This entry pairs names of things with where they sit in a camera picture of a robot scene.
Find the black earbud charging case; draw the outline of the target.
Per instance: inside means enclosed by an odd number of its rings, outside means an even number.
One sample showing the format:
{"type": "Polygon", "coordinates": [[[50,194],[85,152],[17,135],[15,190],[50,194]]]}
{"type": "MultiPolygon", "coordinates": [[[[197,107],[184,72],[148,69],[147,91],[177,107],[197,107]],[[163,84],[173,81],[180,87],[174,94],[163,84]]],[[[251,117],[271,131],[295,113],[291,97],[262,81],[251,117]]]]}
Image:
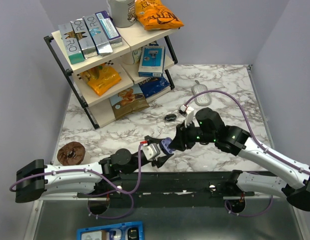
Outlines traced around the black earbud charging case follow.
{"type": "Polygon", "coordinates": [[[166,122],[173,122],[177,119],[177,115],[176,114],[167,114],[165,117],[164,117],[164,120],[166,122]]]}

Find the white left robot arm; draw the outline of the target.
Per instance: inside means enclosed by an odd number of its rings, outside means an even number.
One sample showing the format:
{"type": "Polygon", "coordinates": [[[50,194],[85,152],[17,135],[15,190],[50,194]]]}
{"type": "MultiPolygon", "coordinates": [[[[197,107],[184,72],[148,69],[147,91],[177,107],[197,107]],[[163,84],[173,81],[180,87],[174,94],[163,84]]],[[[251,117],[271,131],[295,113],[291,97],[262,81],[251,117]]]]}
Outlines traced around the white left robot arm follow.
{"type": "Polygon", "coordinates": [[[28,203],[42,196],[59,193],[79,193],[101,197],[122,174],[131,174],[151,163],[160,168],[173,155],[169,147],[172,139],[145,137],[136,153],[121,148],[99,162],[84,165],[49,165],[36,159],[16,173],[16,182],[10,190],[15,192],[17,203],[28,203]]]}

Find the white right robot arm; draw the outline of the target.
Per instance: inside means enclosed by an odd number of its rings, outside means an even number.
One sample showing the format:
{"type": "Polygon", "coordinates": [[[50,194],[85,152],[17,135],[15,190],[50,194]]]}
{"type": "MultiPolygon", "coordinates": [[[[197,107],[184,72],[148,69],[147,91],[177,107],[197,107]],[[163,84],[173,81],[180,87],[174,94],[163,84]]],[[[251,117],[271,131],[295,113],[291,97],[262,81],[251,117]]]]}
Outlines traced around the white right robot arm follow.
{"type": "Polygon", "coordinates": [[[220,151],[252,161],[273,174],[254,176],[235,171],[235,177],[225,183],[229,195],[265,193],[286,198],[292,206],[310,212],[309,165],[269,148],[240,127],[225,125],[220,115],[208,107],[195,112],[193,108],[183,106],[180,112],[185,115],[185,120],[176,127],[170,149],[183,152],[196,143],[213,143],[220,151]]]}

